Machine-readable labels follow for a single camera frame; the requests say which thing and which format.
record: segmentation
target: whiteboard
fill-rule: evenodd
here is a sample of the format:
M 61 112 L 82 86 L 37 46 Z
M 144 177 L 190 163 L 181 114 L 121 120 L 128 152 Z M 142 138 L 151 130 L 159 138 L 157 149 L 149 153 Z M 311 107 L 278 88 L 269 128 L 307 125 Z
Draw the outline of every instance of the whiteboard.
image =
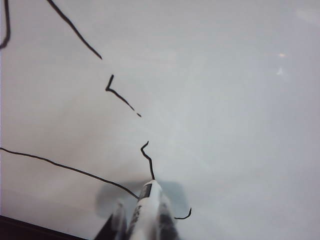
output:
M 319 1 L 54 2 L 102 60 L 47 1 L 10 0 L 1 147 L 139 194 L 149 141 L 184 239 L 319 238 Z M 1 151 L 3 216 L 93 239 L 117 199 L 129 219 L 122 189 Z

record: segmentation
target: drawn line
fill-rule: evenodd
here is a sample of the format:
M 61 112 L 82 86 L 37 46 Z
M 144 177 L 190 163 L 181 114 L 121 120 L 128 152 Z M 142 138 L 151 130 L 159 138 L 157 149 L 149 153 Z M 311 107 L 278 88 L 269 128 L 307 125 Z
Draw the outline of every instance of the drawn line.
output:
M 3 150 L 7 153 L 10 153 L 10 154 L 15 154 L 15 155 L 21 155 L 21 156 L 26 156 L 26 157 L 30 157 L 30 158 L 34 158 L 34 159 L 39 159 L 39 160 L 43 160 L 43 161 L 46 161 L 50 164 L 53 164 L 55 166 L 58 166 L 58 167 L 61 167 L 61 168 L 64 168 L 64 169 L 69 169 L 69 170 L 72 170 L 72 171 L 75 171 L 75 172 L 78 172 L 80 174 L 83 174 L 83 175 L 87 175 L 89 177 L 92 177 L 94 179 L 98 179 L 104 183 L 107 183 L 107 184 L 112 184 L 114 186 L 117 186 L 118 188 L 121 188 L 122 190 L 125 190 L 127 193 L 131 194 L 133 197 L 135 197 L 136 199 L 139 199 L 139 197 L 137 195 L 135 195 L 132 191 L 130 191 L 128 188 L 116 183 L 116 182 L 113 182 L 113 181 L 109 181 L 109 180 L 106 180 L 106 179 L 103 179 L 99 176 L 96 176 L 96 175 L 93 175 L 91 173 L 88 173 L 88 172 L 85 172 L 85 171 L 82 171 L 82 170 L 78 170 L 76 168 L 73 168 L 73 167 L 70 167 L 70 166 L 66 166 L 66 165 L 62 165 L 60 163 L 56 163 L 54 161 L 51 161 L 49 159 L 46 159 L 44 157 L 40 157 L 40 156 L 35 156 L 35 155 L 31 155 L 31 154 L 27 154 L 27 153 L 21 153 L 21 152 L 15 152 L 15 151 L 10 151 L 10 150 L 7 150 L 3 147 L 0 147 L 0 150 Z
M 114 79 L 114 75 L 112 74 L 110 79 L 109 79 L 109 82 L 108 82 L 108 85 L 106 86 L 105 88 L 105 91 L 109 91 L 109 92 L 112 92 L 114 95 L 116 95 L 119 99 L 121 99 L 123 102 L 125 102 L 133 111 L 135 111 L 135 109 L 127 102 L 127 100 L 125 100 L 122 96 L 120 96 L 115 90 L 111 89 L 110 86 L 111 86 L 111 83 Z
M 180 220 L 183 220 L 183 219 L 187 219 L 188 217 L 191 216 L 191 207 L 190 207 L 190 210 L 189 210 L 189 214 L 185 217 L 175 217 L 174 219 L 180 219 Z
M 101 55 L 92 47 L 89 45 L 89 43 L 82 37 L 80 32 L 76 29 L 75 25 L 70 21 L 69 18 L 67 18 L 66 15 L 57 7 L 57 5 L 52 0 L 47 0 L 47 2 L 51 5 L 51 7 L 59 14 L 59 16 L 72 28 L 72 30 L 75 32 L 75 34 L 79 37 L 79 39 L 90 49 L 98 58 L 102 60 Z
M 149 167 L 150 167 L 151 177 L 152 177 L 152 180 L 155 180 L 155 174 L 154 174 L 154 170 L 153 170 L 153 167 L 152 167 L 152 159 L 151 159 L 151 158 L 145 153 L 145 151 L 144 151 L 144 148 L 145 148 L 148 144 L 149 144 L 149 141 L 147 141 L 146 144 L 143 145 L 140 150 L 141 150 L 143 156 L 149 160 Z
M 0 49 L 4 49 L 11 36 L 11 27 L 10 27 L 10 14 L 9 14 L 9 2 L 8 0 L 4 0 L 4 11 L 5 11 L 5 25 L 6 25 L 6 33 L 5 38 L 3 39 L 3 42 L 0 45 Z

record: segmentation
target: white surface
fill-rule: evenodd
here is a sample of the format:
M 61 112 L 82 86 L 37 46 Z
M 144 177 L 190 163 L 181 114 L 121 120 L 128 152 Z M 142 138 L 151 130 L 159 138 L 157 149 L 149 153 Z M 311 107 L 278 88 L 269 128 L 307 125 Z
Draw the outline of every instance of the white surface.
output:
M 2 147 L 139 194 L 149 140 L 185 239 L 319 239 L 318 0 L 56 3 L 103 60 L 46 1 L 10 0 Z M 117 198 L 129 218 L 121 189 L 1 152 L 4 216 L 92 239 Z

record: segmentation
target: black line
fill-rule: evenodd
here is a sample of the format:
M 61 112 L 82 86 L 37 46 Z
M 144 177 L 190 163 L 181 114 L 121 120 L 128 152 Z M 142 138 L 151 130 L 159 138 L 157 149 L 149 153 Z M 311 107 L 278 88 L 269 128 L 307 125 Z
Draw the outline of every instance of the black line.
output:
M 9 14 L 9 2 L 4 0 L 4 10 L 5 10 L 5 25 L 6 25 L 6 34 L 3 42 L 0 45 L 0 49 L 4 49 L 11 37 L 11 27 L 10 27 L 10 14 Z
M 188 217 L 191 216 L 191 207 L 190 207 L 190 210 L 189 210 L 189 214 L 185 217 L 175 217 L 174 219 L 180 219 L 180 220 L 183 220 L 183 219 L 187 219 Z
M 80 32 L 76 29 L 75 25 L 67 18 L 66 15 L 57 7 L 57 5 L 52 0 L 47 0 L 47 2 L 51 5 L 51 7 L 59 14 L 59 16 L 72 28 L 75 34 L 79 37 L 79 39 L 90 49 L 98 58 L 102 59 L 101 55 L 89 45 L 89 43 L 82 37 Z
M 148 145 L 148 143 L 149 143 L 149 141 L 147 141 L 146 144 L 143 145 L 140 150 L 141 150 L 143 156 L 149 160 L 151 177 L 152 177 L 152 180 L 155 180 L 154 170 L 152 168 L 152 159 L 144 151 L 144 148 Z
M 135 109 L 127 102 L 127 100 L 125 100 L 122 96 L 120 96 L 115 90 L 111 89 L 110 88 L 110 85 L 112 83 L 114 79 L 114 75 L 112 74 L 110 79 L 109 79 L 109 82 L 108 82 L 108 85 L 106 86 L 105 88 L 105 91 L 109 91 L 109 92 L 112 92 L 114 95 L 116 95 L 118 98 L 120 98 L 122 101 L 124 101 L 133 111 L 135 111 Z
M 136 199 L 139 199 L 139 197 L 137 195 L 135 195 L 132 191 L 130 191 L 128 188 L 116 183 L 116 182 L 113 182 L 113 181 L 109 181 L 109 180 L 106 180 L 106 179 L 103 179 L 99 176 L 96 176 L 96 175 L 93 175 L 91 173 L 87 173 L 85 171 L 82 171 L 82 170 L 78 170 L 76 168 L 73 168 L 73 167 L 70 167 L 70 166 L 65 166 L 65 165 L 62 165 L 60 163 L 56 163 L 54 161 L 51 161 L 49 159 L 46 159 L 44 157 L 40 157 L 40 156 L 35 156 L 35 155 L 31 155 L 31 154 L 27 154 L 27 153 L 21 153 L 21 152 L 15 152 L 15 151 L 10 151 L 10 150 L 7 150 L 3 147 L 0 147 L 0 150 L 3 150 L 3 151 L 6 151 L 7 153 L 10 153 L 10 154 L 15 154 L 15 155 L 21 155 L 21 156 L 26 156 L 26 157 L 30 157 L 30 158 L 34 158 L 34 159 L 40 159 L 40 160 L 43 160 L 43 161 L 46 161 L 50 164 L 53 164 L 55 166 L 58 166 L 58 167 L 61 167 L 61 168 L 64 168 L 64 169 L 69 169 L 69 170 L 72 170 L 72 171 L 75 171 L 75 172 L 78 172 L 80 174 L 83 174 L 83 175 L 87 175 L 89 177 L 92 177 L 94 179 L 98 179 L 104 183 L 107 183 L 107 184 L 112 184 L 114 186 L 117 186 L 118 188 L 121 188 L 122 190 L 125 190 L 126 192 L 128 192 L 129 194 L 131 194 L 132 196 L 134 196 Z

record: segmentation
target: black ink line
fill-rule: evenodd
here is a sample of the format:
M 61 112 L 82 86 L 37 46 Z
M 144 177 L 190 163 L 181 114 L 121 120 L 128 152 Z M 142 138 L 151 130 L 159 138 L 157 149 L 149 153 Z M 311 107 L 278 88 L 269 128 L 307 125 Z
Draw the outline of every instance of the black ink line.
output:
M 64 15 L 64 13 L 57 7 L 57 5 L 54 3 L 54 1 L 47 0 L 47 2 L 59 14 L 59 16 L 72 28 L 72 30 L 75 32 L 75 34 L 78 36 L 78 38 L 87 46 L 87 48 L 90 49 L 98 58 L 100 58 L 102 60 L 101 55 L 92 46 L 90 46 L 89 43 L 82 37 L 80 32 L 76 29 L 75 25 L 70 21 L 69 18 L 67 18 L 66 15 Z
M 34 159 L 40 159 L 40 160 L 46 161 L 46 162 L 48 162 L 48 163 L 50 163 L 50 164 L 53 164 L 53 165 L 55 165 L 55 166 L 58 166 L 58 167 L 61 167 L 61 168 L 64 168 L 64 169 L 69 169 L 69 170 L 75 171 L 75 172 L 80 173 L 80 174 L 83 174 L 83 175 L 87 175 L 87 176 L 92 177 L 92 178 L 94 178 L 94 179 L 98 179 L 98 180 L 100 180 L 100 181 L 102 181 L 102 182 L 104 182 L 104 183 L 112 184 L 112 185 L 114 185 L 114 186 L 117 186 L 118 188 L 121 188 L 122 190 L 125 190 L 127 193 L 129 193 L 129 194 L 131 194 L 132 196 L 134 196 L 136 199 L 139 199 L 139 197 L 138 197 L 137 195 L 135 195 L 132 191 L 130 191 L 128 188 L 126 188 L 126 187 L 124 187 L 124 186 L 122 186 L 122 185 L 120 185 L 120 184 L 118 184 L 118 183 L 116 183 L 116 182 L 109 181 L 109 180 L 103 179 L 103 178 L 101 178 L 101 177 L 99 177 L 99 176 L 93 175 L 93 174 L 91 174 L 91 173 L 87 173 L 87 172 L 85 172 L 85 171 L 78 170 L 78 169 L 73 168 L 73 167 L 70 167 L 70 166 L 65 166 L 65 165 L 62 165 L 62 164 L 60 164 L 60 163 L 56 163 L 56 162 L 51 161 L 51 160 L 49 160 L 49 159 L 46 159 L 46 158 L 44 158 L 44 157 L 35 156 L 35 155 L 27 154 L 27 153 L 10 151 L 10 150 L 7 150 L 7 149 L 5 149 L 5 148 L 3 148 L 3 147 L 0 147 L 0 150 L 3 150 L 3 151 L 5 151 L 5 152 L 7 152 L 7 153 L 10 153 L 10 154 L 26 156 L 26 157 L 30 157 L 30 158 L 34 158 Z
M 190 210 L 189 210 L 189 214 L 185 217 L 175 217 L 174 219 L 180 219 L 180 220 L 183 220 L 183 219 L 187 219 L 188 217 L 191 216 L 191 207 L 190 207 Z
M 107 91 L 112 92 L 114 95 L 116 95 L 116 96 L 117 96 L 118 98 L 120 98 L 122 101 L 124 101 L 133 111 L 135 111 L 135 109 L 134 109 L 122 96 L 120 96 L 115 90 L 113 90 L 113 89 L 110 88 L 110 85 L 111 85 L 113 79 L 114 79 L 114 75 L 112 74 L 111 77 L 110 77 L 110 79 L 109 79 L 108 85 L 107 85 L 106 88 L 105 88 L 105 91 L 106 91 L 106 92 L 107 92 Z
M 11 36 L 11 27 L 10 27 L 10 14 L 9 14 L 9 2 L 8 0 L 4 0 L 4 11 L 5 11 L 5 25 L 6 25 L 6 34 L 5 38 L 3 39 L 3 42 L 0 45 L 0 49 L 4 49 Z
M 151 177 L 152 177 L 152 180 L 155 180 L 154 170 L 152 168 L 152 159 L 144 151 L 144 148 L 148 145 L 148 143 L 149 143 L 149 141 L 147 141 L 146 144 L 143 145 L 140 150 L 141 150 L 143 156 L 149 160 Z

